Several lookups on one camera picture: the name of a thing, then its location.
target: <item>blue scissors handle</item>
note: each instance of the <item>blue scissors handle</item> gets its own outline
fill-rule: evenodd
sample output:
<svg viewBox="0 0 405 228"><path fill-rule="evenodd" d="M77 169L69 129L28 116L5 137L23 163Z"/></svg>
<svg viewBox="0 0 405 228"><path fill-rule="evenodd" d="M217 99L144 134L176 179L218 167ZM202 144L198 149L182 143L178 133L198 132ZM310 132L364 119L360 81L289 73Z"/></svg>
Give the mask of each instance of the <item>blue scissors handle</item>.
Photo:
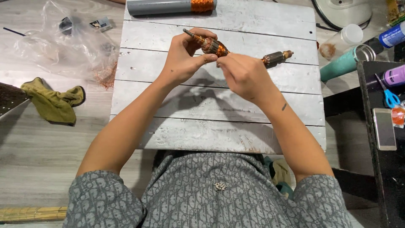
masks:
<svg viewBox="0 0 405 228"><path fill-rule="evenodd" d="M399 101L399 98L397 95L393 94L389 90L384 90L385 94L385 101L390 108L394 108L395 105L399 105L401 102Z"/></svg>

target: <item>scissors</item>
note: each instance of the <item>scissors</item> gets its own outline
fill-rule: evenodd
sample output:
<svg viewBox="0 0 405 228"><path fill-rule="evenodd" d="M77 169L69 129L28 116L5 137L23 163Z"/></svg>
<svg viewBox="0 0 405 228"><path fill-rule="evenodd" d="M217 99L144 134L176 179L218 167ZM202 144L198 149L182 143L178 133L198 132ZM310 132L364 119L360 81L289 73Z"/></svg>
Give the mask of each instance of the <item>scissors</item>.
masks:
<svg viewBox="0 0 405 228"><path fill-rule="evenodd" d="M378 82L380 83L382 89L384 90L385 94L385 102L387 103L389 108L394 108L395 105L399 105L401 102L397 95L393 94L385 85L382 83L381 79L377 74L374 74L377 77Z"/></svg>

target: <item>purple bottle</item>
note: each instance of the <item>purple bottle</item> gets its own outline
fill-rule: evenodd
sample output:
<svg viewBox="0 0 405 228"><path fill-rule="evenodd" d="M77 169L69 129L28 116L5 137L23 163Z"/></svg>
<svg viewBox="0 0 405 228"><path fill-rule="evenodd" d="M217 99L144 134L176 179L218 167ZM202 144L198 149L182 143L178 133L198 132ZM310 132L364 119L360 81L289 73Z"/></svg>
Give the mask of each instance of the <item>purple bottle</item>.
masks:
<svg viewBox="0 0 405 228"><path fill-rule="evenodd" d="M387 86L400 86L405 84L405 65L385 71L383 80Z"/></svg>

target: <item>shirt sleeve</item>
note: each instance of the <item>shirt sleeve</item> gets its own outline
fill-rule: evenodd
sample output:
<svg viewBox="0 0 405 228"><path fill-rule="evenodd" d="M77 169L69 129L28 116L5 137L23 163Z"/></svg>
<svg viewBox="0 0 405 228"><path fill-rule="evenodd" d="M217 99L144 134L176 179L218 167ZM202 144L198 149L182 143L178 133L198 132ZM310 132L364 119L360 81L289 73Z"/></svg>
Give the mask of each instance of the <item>shirt sleeve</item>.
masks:
<svg viewBox="0 0 405 228"><path fill-rule="evenodd" d="M63 228L137 227L145 215L141 202L111 171L78 176L69 188Z"/></svg>
<svg viewBox="0 0 405 228"><path fill-rule="evenodd" d="M352 224L337 179L313 175L301 180L294 191L294 202L300 206L302 221L315 227L351 228Z"/></svg>

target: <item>gray pvc pipe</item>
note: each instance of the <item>gray pvc pipe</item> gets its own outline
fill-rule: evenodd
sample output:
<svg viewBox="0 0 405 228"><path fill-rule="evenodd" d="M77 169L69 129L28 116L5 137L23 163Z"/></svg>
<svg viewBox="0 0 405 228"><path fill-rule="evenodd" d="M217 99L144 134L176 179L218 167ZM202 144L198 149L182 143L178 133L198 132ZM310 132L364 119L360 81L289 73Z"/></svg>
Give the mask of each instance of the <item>gray pvc pipe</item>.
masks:
<svg viewBox="0 0 405 228"><path fill-rule="evenodd" d="M217 0L214 0L214 9L216 7ZM183 13L191 12L191 2L190 0L127 1L127 8L131 16L161 13Z"/></svg>

